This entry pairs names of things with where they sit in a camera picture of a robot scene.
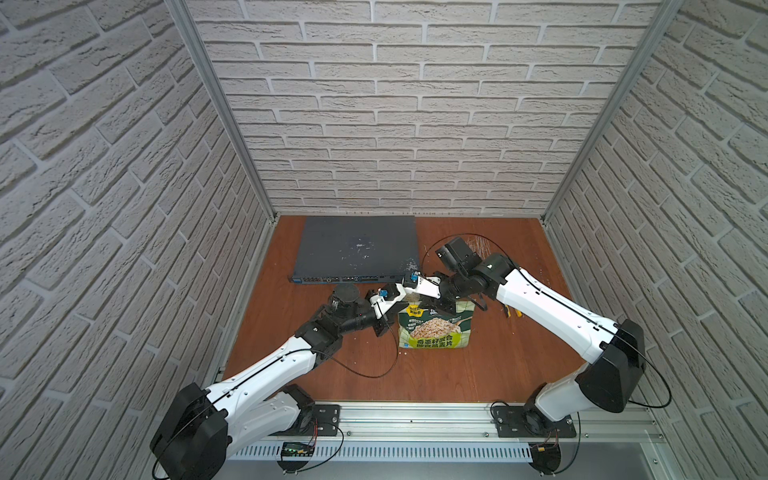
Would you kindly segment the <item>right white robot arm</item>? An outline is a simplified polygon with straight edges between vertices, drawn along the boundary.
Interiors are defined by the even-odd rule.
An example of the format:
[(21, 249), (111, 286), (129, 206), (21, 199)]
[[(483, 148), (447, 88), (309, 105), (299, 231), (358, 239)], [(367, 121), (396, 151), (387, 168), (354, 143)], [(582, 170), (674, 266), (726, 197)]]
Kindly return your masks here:
[(515, 309), (556, 335), (584, 364), (527, 400), (531, 424), (543, 427), (587, 409), (621, 413), (648, 367), (645, 333), (632, 320), (618, 323), (550, 289), (503, 253), (481, 258), (460, 237), (437, 250), (452, 276), (440, 283), (453, 299), (483, 294)]

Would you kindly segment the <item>green oats bag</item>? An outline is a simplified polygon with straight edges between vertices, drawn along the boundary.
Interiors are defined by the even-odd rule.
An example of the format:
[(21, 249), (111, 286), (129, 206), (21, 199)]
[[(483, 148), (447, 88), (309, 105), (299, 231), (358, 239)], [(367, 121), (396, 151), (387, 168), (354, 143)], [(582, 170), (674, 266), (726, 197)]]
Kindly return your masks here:
[(402, 349), (461, 349), (468, 346), (475, 304), (457, 301), (451, 313), (432, 307), (433, 298), (409, 294), (398, 313), (398, 346)]

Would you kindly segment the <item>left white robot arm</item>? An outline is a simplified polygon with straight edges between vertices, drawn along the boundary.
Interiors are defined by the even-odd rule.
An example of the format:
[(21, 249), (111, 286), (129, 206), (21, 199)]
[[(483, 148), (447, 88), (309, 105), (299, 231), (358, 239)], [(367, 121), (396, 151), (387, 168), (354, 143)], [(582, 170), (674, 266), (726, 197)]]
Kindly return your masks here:
[(354, 285), (340, 285), (262, 360), (207, 387), (183, 387), (150, 441), (153, 478), (211, 479), (244, 446), (300, 424), (313, 402), (294, 380), (332, 359), (345, 335), (367, 328), (384, 334), (406, 295), (395, 283), (366, 297)]

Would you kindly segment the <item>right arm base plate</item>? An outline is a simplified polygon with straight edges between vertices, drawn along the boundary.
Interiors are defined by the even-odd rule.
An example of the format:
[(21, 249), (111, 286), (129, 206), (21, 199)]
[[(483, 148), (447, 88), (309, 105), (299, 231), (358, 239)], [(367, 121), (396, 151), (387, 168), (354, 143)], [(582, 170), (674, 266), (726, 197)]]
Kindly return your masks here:
[(557, 422), (528, 410), (525, 406), (492, 404), (490, 414), (499, 438), (576, 438), (576, 425), (570, 416)]

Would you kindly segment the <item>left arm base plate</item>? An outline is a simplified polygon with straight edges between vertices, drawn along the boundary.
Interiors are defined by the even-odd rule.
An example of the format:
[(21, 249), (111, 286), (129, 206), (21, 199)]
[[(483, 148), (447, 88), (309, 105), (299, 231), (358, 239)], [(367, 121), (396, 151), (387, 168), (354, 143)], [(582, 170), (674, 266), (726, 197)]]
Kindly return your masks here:
[(336, 437), (340, 414), (339, 404), (314, 404), (311, 407), (303, 407), (294, 423), (282, 431), (281, 435)]

